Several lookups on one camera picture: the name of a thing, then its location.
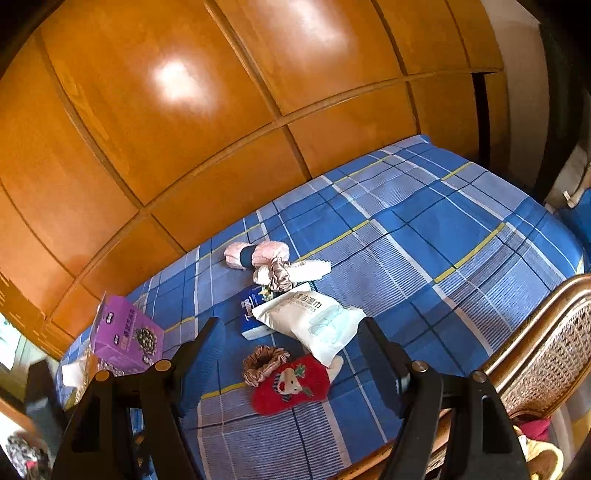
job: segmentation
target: bed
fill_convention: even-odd
[[[286,242],[292,261],[330,260],[333,270],[313,283],[316,290],[362,307],[412,359],[455,375],[490,364],[491,356],[502,362],[508,342],[527,330],[524,320],[582,273],[585,261],[574,235],[532,198],[422,135],[262,206],[128,296],[165,329],[168,358],[210,316],[226,325],[217,375],[182,421],[207,479],[325,479],[341,471],[352,478],[384,457],[401,426],[381,401],[356,339],[342,352],[345,364],[327,401],[273,417],[253,412],[241,372],[254,346],[303,354],[281,334],[251,342],[239,331],[239,293],[252,273],[229,269],[223,251],[231,242],[265,238]],[[76,339],[62,364],[79,356],[88,336]],[[56,386],[65,402],[72,391],[61,384],[61,369]]]

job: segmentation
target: cardboard box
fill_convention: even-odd
[[[124,297],[103,296],[90,331],[94,354],[126,374],[162,358],[164,331]]]

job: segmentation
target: hair scrunchie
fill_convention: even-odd
[[[277,368],[289,360],[290,354],[284,348],[257,345],[255,351],[243,361],[242,378],[249,387],[256,387],[269,377]]]
[[[271,265],[269,265],[269,288],[271,291],[284,293],[296,286],[290,280],[290,273],[287,271],[288,266],[289,262],[284,262],[281,258],[276,258],[271,262]]]

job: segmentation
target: bed frame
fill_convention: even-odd
[[[591,368],[591,274],[558,286],[503,346],[482,365],[511,418],[550,417]],[[445,458],[452,415],[442,411],[427,471]],[[395,442],[335,475],[332,480],[378,480]]]

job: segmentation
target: product packaging box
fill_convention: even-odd
[[[259,322],[252,315],[252,309],[258,307],[263,303],[273,299],[274,295],[268,287],[257,285],[256,287],[247,288],[240,300],[240,305],[244,309],[240,318],[240,329],[242,336],[247,340],[256,340],[273,333],[267,325]]]
[[[103,296],[90,331],[96,356],[126,374],[162,359],[164,331],[124,297]]]

